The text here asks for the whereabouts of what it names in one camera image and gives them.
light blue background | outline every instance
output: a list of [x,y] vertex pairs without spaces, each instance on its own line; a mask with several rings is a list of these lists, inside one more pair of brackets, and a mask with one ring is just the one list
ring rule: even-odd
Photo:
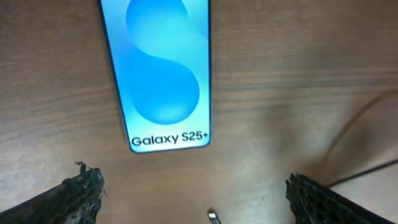
[[208,144],[209,136],[181,141],[183,132],[210,133],[208,1],[102,0],[102,8],[130,142],[134,137],[179,135],[176,145],[132,149]]

